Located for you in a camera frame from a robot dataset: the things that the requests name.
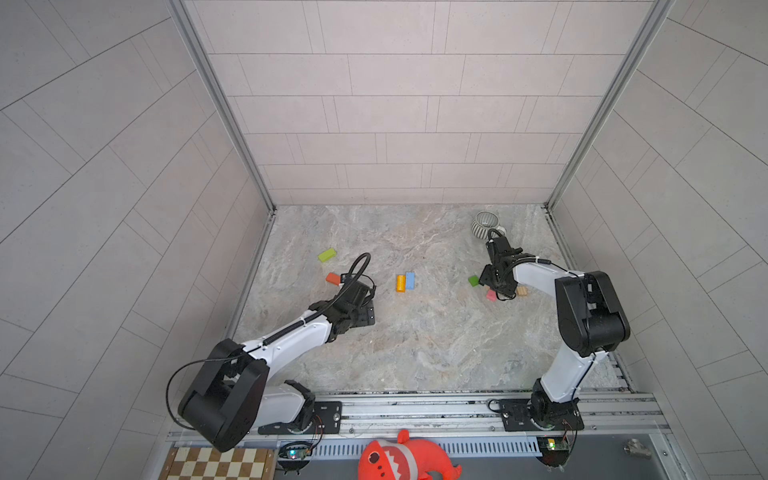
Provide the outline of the red wooden block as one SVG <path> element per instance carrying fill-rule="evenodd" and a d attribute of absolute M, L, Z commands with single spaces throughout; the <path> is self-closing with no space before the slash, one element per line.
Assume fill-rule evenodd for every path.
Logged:
<path fill-rule="evenodd" d="M 326 281 L 333 285 L 340 285 L 342 283 L 341 276 L 335 273 L 329 273 L 326 276 Z"/>

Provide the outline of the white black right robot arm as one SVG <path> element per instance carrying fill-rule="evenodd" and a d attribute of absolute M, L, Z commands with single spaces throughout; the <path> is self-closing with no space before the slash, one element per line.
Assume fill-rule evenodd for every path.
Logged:
<path fill-rule="evenodd" d="M 587 375 L 631 335 L 617 292 L 602 271 L 580 272 L 513 248 L 496 229 L 487 233 L 487 264 L 479 283 L 500 301 L 531 287 L 554 298 L 561 347 L 547 372 L 538 378 L 524 406 L 500 413 L 540 430 L 581 430 L 578 394 Z"/>

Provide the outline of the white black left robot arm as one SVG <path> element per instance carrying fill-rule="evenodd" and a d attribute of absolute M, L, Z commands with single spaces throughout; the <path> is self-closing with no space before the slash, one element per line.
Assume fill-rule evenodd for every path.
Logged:
<path fill-rule="evenodd" d="M 252 429 L 301 434 L 319 427 L 313 392 L 295 380 L 279 385 L 270 385 L 269 380 L 348 330 L 374 325 L 375 293 L 376 285 L 367 275 L 343 274 L 334 298 L 312 304 L 284 327 L 245 343 L 223 339 L 207 358 L 183 366 L 200 369 L 179 405 L 168 409 L 170 416 L 222 452 L 235 447 Z"/>

